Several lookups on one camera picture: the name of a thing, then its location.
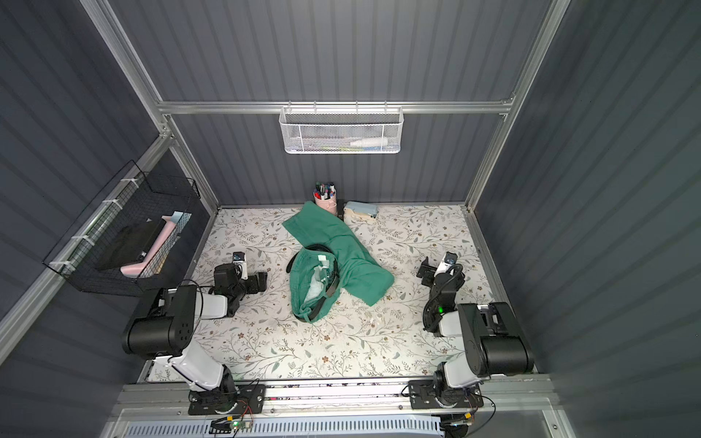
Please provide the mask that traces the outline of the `green trousers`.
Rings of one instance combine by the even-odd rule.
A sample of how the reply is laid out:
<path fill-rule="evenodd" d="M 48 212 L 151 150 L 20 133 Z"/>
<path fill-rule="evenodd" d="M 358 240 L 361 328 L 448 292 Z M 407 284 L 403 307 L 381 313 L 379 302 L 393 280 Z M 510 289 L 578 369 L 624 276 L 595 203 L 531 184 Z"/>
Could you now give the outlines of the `green trousers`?
<path fill-rule="evenodd" d="M 325 318 L 343 290 L 371 307 L 394 284 L 394 275 L 347 224 L 317 204 L 307 202 L 283 226 L 301 244 L 286 266 L 297 320 L 314 323 Z"/>

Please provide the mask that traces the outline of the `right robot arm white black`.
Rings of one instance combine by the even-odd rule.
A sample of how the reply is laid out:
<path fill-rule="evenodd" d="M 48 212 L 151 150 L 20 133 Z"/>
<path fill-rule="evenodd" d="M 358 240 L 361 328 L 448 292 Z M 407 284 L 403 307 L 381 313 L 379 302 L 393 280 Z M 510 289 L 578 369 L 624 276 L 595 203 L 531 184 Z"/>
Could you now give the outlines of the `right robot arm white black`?
<path fill-rule="evenodd" d="M 509 304 L 456 302 L 467 276 L 455 253 L 447 252 L 438 266 L 425 259 L 416 277 L 430 288 L 422 313 L 424 330 L 438 338 L 461 341 L 462 350 L 440 363 L 431 381 L 410 381 L 414 409 L 476 410 L 483 405 L 478 394 L 482 381 L 533 371 L 531 348 Z"/>

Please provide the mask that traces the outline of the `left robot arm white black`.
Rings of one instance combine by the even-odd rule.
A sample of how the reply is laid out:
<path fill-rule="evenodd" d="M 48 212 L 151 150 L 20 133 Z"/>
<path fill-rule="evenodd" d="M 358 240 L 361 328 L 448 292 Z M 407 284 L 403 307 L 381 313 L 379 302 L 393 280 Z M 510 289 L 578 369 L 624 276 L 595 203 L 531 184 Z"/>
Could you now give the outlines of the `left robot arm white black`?
<path fill-rule="evenodd" d="M 244 271 L 237 263 L 217 266 L 208 292 L 193 280 L 145 292 L 122 334 L 126 353 L 160 363 L 184 379 L 192 412 L 224 414 L 261 400 L 255 383 L 237 386 L 228 366 L 195 339 L 203 320 L 233 317 L 244 296 L 268 289 L 266 272 Z"/>

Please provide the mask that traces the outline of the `pink plastic tool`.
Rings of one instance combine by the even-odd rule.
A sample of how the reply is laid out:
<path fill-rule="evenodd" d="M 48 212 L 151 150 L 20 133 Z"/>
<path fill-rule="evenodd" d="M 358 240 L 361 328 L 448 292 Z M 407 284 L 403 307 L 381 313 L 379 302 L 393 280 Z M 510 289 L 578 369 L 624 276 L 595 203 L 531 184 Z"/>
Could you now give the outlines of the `pink plastic tool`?
<path fill-rule="evenodd" d="M 120 273 L 132 279 L 149 278 L 159 274 L 183 229 L 181 222 L 184 216 L 185 213 L 179 211 L 170 216 L 163 215 L 161 222 L 156 225 L 155 238 L 147 239 L 142 261 L 122 266 Z"/>

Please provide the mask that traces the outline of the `black flat pouch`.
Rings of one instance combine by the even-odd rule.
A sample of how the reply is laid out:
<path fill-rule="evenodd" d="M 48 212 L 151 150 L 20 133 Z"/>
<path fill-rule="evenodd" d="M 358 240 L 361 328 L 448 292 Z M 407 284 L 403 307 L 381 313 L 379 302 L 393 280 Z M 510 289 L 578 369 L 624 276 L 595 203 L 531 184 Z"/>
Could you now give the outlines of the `black flat pouch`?
<path fill-rule="evenodd" d="M 156 225 L 160 222 L 161 219 L 148 220 L 122 228 L 102 251 L 95 268 L 104 271 L 142 261 L 146 252 L 147 239 L 155 238 Z"/>

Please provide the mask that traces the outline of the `folded light blue cloth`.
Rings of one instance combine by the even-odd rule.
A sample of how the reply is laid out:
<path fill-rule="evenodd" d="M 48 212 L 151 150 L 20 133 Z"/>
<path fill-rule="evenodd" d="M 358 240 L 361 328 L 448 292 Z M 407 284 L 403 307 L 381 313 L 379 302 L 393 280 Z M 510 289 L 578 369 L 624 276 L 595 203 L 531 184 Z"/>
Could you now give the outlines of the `folded light blue cloth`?
<path fill-rule="evenodd" d="M 374 221 L 379 214 L 379 207 L 375 204 L 366 204 L 350 201 L 344 205 L 344 217 L 354 220 Z"/>

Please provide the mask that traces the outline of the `pink pen holder cup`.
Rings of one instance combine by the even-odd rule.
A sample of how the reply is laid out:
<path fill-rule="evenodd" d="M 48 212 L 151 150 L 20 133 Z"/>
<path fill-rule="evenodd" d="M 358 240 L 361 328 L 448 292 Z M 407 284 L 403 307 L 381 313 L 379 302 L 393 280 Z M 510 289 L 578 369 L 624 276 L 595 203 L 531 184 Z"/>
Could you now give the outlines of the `pink pen holder cup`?
<path fill-rule="evenodd" d="M 337 191 L 333 182 L 316 182 L 313 196 L 317 206 L 332 215 L 338 215 Z"/>

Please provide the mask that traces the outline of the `white ventilated front panel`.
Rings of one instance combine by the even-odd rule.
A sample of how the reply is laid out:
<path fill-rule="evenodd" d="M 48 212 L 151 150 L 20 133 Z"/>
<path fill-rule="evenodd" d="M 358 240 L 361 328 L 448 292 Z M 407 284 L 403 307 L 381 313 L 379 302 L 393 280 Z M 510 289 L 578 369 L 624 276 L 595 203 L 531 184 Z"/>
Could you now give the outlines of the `white ventilated front panel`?
<path fill-rule="evenodd" d="M 206 419 L 138 421 L 121 437 L 443 437 L 440 420 L 431 415 L 327 416 L 258 418 L 217 431 Z"/>

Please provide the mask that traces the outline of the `small green circuit board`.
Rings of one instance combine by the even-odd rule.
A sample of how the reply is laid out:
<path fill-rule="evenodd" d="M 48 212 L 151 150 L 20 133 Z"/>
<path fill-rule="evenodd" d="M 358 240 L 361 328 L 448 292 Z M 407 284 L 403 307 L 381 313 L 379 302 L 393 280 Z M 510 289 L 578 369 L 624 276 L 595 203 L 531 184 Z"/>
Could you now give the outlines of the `small green circuit board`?
<path fill-rule="evenodd" d="M 231 434 L 235 436 L 238 433 L 250 430 L 252 427 L 253 422 L 251 420 L 228 416 L 211 421 L 208 432 L 213 435 Z"/>

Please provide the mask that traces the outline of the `white tube in basket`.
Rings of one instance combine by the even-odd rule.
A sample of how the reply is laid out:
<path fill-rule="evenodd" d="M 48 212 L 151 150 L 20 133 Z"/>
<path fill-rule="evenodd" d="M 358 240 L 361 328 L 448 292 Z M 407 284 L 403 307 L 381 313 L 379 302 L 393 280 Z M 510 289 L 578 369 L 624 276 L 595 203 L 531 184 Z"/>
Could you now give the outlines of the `white tube in basket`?
<path fill-rule="evenodd" d="M 350 147 L 365 150 L 381 150 L 389 145 L 389 140 L 384 137 L 362 138 L 350 143 Z"/>

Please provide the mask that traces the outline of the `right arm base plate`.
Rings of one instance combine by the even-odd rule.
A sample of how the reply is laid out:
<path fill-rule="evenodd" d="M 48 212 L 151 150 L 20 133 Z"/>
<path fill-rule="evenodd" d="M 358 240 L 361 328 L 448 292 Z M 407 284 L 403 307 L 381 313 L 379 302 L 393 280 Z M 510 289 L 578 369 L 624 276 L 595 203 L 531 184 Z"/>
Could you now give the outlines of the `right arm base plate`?
<path fill-rule="evenodd" d="M 461 409 L 477 410 L 484 406 L 476 387 L 440 387 L 433 380 L 412 380 L 408 383 L 408 396 L 414 410 Z"/>

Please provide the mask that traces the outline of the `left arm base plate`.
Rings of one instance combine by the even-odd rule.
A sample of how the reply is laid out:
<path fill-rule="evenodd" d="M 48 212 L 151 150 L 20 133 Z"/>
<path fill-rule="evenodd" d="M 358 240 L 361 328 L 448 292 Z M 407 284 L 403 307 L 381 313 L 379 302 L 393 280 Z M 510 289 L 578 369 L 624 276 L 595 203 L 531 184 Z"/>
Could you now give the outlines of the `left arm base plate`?
<path fill-rule="evenodd" d="M 233 391 L 219 388 L 209 392 L 191 391 L 188 394 L 188 414 L 192 416 L 233 414 L 261 414 L 266 397 L 266 386 L 248 383 Z"/>

